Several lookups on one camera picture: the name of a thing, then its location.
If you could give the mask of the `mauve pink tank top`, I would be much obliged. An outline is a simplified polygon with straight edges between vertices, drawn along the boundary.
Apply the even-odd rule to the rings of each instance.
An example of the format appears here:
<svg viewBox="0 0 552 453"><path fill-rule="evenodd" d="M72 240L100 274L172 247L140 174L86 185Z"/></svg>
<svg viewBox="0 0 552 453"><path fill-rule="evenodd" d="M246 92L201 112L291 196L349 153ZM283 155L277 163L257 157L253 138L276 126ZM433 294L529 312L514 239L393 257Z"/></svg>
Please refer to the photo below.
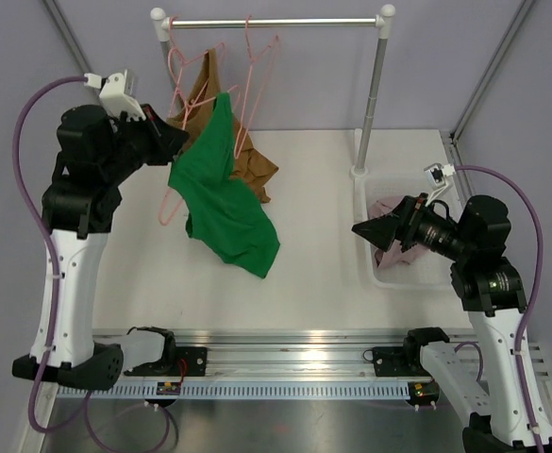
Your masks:
<svg viewBox="0 0 552 453"><path fill-rule="evenodd" d="M390 213L400 204L402 199L403 195L378 199L368 208L368 218L372 220ZM428 250L421 245L415 245L411 249L403 251L400 242L394 242L386 252L377 249L374 258L379 269L388 269L396 265L411 265L427 252Z"/></svg>

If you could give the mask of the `green tank top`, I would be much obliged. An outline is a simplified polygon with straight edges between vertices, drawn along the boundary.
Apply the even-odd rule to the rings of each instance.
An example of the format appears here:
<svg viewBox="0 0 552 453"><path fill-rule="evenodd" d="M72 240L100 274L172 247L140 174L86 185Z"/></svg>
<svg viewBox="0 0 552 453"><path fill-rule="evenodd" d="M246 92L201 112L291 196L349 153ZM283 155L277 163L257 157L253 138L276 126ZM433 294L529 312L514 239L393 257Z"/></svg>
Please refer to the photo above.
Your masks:
<svg viewBox="0 0 552 453"><path fill-rule="evenodd" d="M204 243L223 263L267 277L279 251L276 229L259 199L234 169L230 96L219 93L208 124L173 164L168 185L185 201L189 238Z"/></svg>

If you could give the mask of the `pink wire hanger front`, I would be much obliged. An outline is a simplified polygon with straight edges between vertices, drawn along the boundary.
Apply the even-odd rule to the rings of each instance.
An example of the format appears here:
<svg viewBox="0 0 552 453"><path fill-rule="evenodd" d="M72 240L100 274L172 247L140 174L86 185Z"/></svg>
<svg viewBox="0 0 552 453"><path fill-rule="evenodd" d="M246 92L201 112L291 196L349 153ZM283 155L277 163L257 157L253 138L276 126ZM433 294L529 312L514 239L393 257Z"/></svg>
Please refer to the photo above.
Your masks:
<svg viewBox="0 0 552 453"><path fill-rule="evenodd" d="M277 34L258 52L253 48L250 36L252 15L244 21L244 38L249 59L246 82L243 92L243 104L240 112L240 128L236 135L234 159L238 159L243 151L244 142L248 136L250 126L256 116L262 94L270 80L276 59L276 51L280 47Z"/></svg>

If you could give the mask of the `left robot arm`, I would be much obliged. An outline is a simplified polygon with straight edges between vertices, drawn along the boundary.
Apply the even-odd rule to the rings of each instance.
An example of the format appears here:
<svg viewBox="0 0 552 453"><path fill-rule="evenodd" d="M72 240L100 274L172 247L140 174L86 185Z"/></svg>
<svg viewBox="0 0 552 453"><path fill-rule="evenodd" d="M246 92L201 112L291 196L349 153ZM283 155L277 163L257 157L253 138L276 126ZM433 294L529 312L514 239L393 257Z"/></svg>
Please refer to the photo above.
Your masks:
<svg viewBox="0 0 552 453"><path fill-rule="evenodd" d="M188 132L168 125L149 105L143 117L112 116L96 105L67 110L57 129L60 150L42 196L46 282L35 342L12 364L17 378L85 391L106 391L127 368L130 342L92 338L99 263L122 202L120 185L144 165L174 162Z"/></svg>

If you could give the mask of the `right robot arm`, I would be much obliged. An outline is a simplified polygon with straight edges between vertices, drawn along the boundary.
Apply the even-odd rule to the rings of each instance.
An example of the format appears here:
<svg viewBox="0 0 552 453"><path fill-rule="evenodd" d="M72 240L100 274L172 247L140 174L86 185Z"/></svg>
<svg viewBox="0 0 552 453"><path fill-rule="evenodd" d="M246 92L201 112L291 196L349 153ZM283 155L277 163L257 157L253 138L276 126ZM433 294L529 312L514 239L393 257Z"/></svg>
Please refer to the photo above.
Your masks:
<svg viewBox="0 0 552 453"><path fill-rule="evenodd" d="M524 285L505 257L508 209L489 195L469 199L458 221L439 215L425 194L406 196L391 212L353 225L381 251L421 245L451 261L452 287L477 336L488 386L459 362L440 328L409 331L404 367L427 372L463 424L467 452L552 452L552 423L542 405L529 355Z"/></svg>

